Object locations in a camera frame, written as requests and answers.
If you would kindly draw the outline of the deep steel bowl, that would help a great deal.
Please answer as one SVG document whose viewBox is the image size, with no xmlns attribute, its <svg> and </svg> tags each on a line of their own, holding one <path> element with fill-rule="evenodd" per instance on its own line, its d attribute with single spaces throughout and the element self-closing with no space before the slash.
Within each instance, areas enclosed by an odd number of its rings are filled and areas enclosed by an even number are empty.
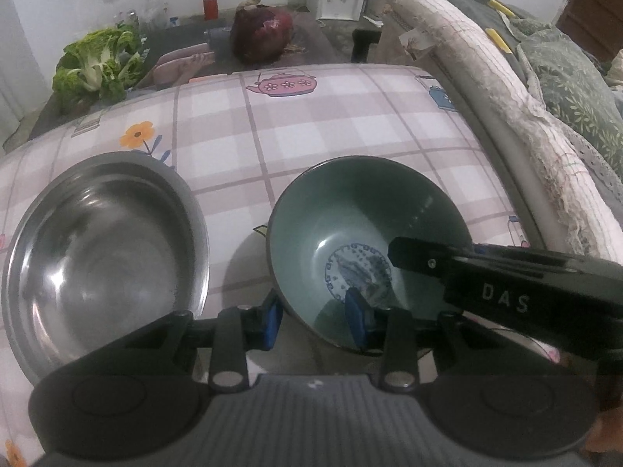
<svg viewBox="0 0 623 467">
<path fill-rule="evenodd" d="M 23 214 L 1 303 L 32 385 L 175 311 L 200 315 L 209 288 L 203 211 L 170 165 L 143 154 L 86 158 Z"/>
</svg>

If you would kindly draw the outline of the green ceramic bowl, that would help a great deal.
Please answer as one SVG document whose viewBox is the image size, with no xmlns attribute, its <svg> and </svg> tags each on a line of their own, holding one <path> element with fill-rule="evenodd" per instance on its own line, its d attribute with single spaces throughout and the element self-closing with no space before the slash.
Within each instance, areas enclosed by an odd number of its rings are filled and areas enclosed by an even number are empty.
<svg viewBox="0 0 623 467">
<path fill-rule="evenodd" d="M 355 288 L 375 308 L 401 308 L 433 321 L 453 308 L 435 278 L 394 267 L 396 237 L 471 244 L 460 212 L 426 176 L 393 160 L 349 156 L 297 177 L 270 215 L 267 259 L 288 312 L 322 341 L 356 345 L 345 318 Z"/>
</svg>

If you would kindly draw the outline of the pink white sofa blanket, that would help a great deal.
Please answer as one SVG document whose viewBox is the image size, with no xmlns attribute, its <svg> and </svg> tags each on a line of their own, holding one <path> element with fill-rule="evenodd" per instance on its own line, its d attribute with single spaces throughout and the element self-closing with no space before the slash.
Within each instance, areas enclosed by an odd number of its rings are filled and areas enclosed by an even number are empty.
<svg viewBox="0 0 623 467">
<path fill-rule="evenodd" d="M 493 162 L 531 246 L 621 262 L 614 172 L 550 114 L 485 30 L 449 0 L 370 0 L 380 49 L 437 77 Z"/>
</svg>

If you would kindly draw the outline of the green floral cushion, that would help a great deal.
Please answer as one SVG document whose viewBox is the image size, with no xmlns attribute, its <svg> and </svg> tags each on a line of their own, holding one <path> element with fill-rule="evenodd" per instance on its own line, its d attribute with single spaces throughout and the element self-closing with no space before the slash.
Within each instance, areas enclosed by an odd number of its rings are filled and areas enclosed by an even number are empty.
<svg viewBox="0 0 623 467">
<path fill-rule="evenodd" d="M 622 115 L 589 56 L 549 23 L 512 17 L 509 28 L 537 76 L 547 110 L 584 137 L 621 175 Z"/>
</svg>

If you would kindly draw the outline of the plaid floral tablecloth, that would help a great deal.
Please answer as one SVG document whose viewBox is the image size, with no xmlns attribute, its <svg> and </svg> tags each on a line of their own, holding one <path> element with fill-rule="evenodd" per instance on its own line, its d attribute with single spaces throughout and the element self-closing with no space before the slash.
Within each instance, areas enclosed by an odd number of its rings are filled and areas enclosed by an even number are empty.
<svg viewBox="0 0 623 467">
<path fill-rule="evenodd" d="M 130 99 L 18 147 L 1 160 L 2 245 L 60 173 L 140 142 L 185 179 L 202 208 L 210 244 L 206 316 L 267 291 L 258 226 L 298 175 L 334 157 L 379 156 L 426 175 L 457 205 L 477 242 L 539 240 L 509 163 L 439 74 L 328 64 L 295 68 L 291 77 L 303 92 L 284 97 L 255 90 L 258 82 L 275 84 L 275 70 L 210 77 Z"/>
</svg>

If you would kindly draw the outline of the brown wooden door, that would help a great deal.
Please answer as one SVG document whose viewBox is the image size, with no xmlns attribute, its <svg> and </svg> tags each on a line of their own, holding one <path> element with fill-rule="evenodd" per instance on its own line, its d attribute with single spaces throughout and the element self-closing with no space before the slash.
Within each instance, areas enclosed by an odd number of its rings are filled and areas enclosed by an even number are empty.
<svg viewBox="0 0 623 467">
<path fill-rule="evenodd" d="M 610 61 L 622 49 L 623 0 L 568 0 L 556 27 L 578 46 Z"/>
</svg>

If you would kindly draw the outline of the green leafy cabbage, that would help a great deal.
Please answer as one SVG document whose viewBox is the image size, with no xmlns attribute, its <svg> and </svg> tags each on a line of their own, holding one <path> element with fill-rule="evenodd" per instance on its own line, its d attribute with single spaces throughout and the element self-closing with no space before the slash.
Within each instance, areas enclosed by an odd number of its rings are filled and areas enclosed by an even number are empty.
<svg viewBox="0 0 623 467">
<path fill-rule="evenodd" d="M 53 92 L 68 112 L 83 100 L 116 104 L 144 77 L 143 43 L 130 25 L 101 28 L 68 44 L 56 65 Z"/>
</svg>

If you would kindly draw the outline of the red purple cabbage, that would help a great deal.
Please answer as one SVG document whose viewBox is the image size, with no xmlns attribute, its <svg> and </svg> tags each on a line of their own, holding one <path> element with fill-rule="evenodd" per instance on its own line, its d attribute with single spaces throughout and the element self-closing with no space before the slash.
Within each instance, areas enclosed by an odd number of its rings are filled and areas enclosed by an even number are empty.
<svg viewBox="0 0 623 467">
<path fill-rule="evenodd" d="M 231 50 L 245 64 L 273 61 L 285 52 L 293 32 L 287 10 L 261 3 L 240 5 L 230 31 Z"/>
</svg>

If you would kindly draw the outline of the red lidded jar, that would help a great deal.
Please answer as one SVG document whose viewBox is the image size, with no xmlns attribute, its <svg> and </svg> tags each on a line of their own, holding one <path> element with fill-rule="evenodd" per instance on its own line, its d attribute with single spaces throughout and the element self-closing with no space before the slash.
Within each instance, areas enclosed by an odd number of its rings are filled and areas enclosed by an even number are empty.
<svg viewBox="0 0 623 467">
<path fill-rule="evenodd" d="M 205 20 L 218 19 L 218 0 L 203 0 Z"/>
</svg>

